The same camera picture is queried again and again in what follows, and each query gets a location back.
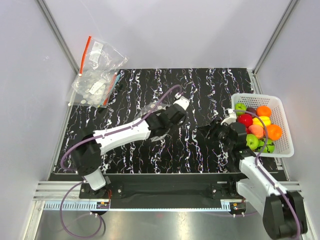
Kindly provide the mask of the clear bag with white dots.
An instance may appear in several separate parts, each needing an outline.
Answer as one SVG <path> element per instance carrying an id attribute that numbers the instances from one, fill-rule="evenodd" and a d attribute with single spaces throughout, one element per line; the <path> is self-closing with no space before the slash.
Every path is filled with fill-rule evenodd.
<path id="1" fill-rule="evenodd" d="M 153 107 L 155 107 L 155 105 L 155 102 L 145 105 L 140 112 L 136 114 L 133 120 L 136 121 L 137 119 L 142 119 L 150 110 L 153 109 Z M 151 142 L 163 140 L 165 136 L 168 135 L 169 128 L 161 122 L 159 116 L 162 112 L 165 112 L 169 106 L 169 104 L 160 103 L 146 118 L 145 121 L 151 125 L 151 133 L 148 138 Z"/>

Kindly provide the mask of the red apple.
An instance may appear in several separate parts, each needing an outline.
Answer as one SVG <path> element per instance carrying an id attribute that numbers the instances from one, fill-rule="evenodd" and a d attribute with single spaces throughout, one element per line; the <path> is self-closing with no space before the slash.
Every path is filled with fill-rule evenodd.
<path id="1" fill-rule="evenodd" d="M 237 118 L 237 121 L 243 125 L 245 125 L 246 128 L 250 127 L 253 124 L 253 118 L 250 114 L 245 113 L 240 115 Z"/>

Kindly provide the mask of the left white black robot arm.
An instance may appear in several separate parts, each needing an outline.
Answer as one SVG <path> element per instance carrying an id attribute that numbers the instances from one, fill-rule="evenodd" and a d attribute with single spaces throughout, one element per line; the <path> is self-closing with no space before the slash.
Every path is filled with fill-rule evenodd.
<path id="1" fill-rule="evenodd" d="M 90 186 L 90 192 L 97 198 L 103 198 L 108 193 L 106 179 L 100 170 L 102 155 L 132 142 L 162 140 L 186 119 L 189 104 L 190 101 L 182 96 L 173 104 L 156 108 L 150 114 L 144 114 L 127 124 L 92 132 L 83 131 L 81 140 L 91 140 L 79 144 L 70 157 L 75 171 Z"/>

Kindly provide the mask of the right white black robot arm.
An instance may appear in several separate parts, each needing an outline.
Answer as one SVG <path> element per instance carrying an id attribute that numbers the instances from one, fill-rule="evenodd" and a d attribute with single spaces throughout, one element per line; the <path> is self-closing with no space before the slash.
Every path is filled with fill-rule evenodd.
<path id="1" fill-rule="evenodd" d="M 233 171 L 244 178 L 227 185 L 232 198 L 245 198 L 262 217 L 268 236 L 273 240 L 299 238 L 307 233 L 304 199 L 289 191 L 259 163 L 257 154 L 247 146 L 245 126 L 215 119 L 197 129 L 209 143 L 220 142 L 226 148 Z"/>

